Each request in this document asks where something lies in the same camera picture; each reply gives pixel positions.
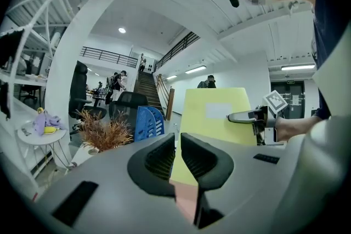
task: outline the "purple cloth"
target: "purple cloth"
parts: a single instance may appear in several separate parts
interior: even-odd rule
[[[35,118],[33,125],[35,131],[37,131],[39,135],[44,134],[45,127],[65,129],[65,127],[60,123],[60,118],[58,116],[51,116],[46,110]]]

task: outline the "dried plant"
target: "dried plant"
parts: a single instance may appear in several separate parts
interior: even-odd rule
[[[104,123],[101,121],[101,112],[98,116],[92,116],[86,110],[80,112],[80,116],[84,119],[79,129],[83,135],[83,146],[93,147],[102,152],[131,142],[133,135],[128,129],[129,124],[125,121],[125,114],[120,111],[118,114],[116,120]]]

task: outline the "ceiling light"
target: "ceiling light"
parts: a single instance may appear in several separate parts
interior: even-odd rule
[[[195,71],[199,71],[199,70],[204,70],[206,68],[206,66],[200,66],[200,67],[197,67],[197,68],[195,68],[195,69],[193,69],[193,70],[188,70],[188,71],[186,71],[185,73],[186,74],[190,74],[190,73],[193,73],[193,72],[195,72]]]
[[[315,65],[293,65],[293,66],[282,66],[281,70],[309,70],[314,69]]]

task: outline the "door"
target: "door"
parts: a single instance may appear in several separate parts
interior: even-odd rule
[[[305,96],[304,84],[302,81],[296,81],[294,84],[287,84],[287,82],[273,82],[271,84],[271,90],[276,90],[288,104],[283,112],[284,118],[304,118]]]

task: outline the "yellow board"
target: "yellow board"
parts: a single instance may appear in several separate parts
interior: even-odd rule
[[[224,107],[229,107],[228,114],[250,110],[250,103],[245,89],[188,89],[186,91],[171,180],[197,185],[195,178],[182,159],[181,133],[201,134],[237,144],[257,145],[251,124],[229,122],[225,113],[223,118],[221,118],[220,108]]]

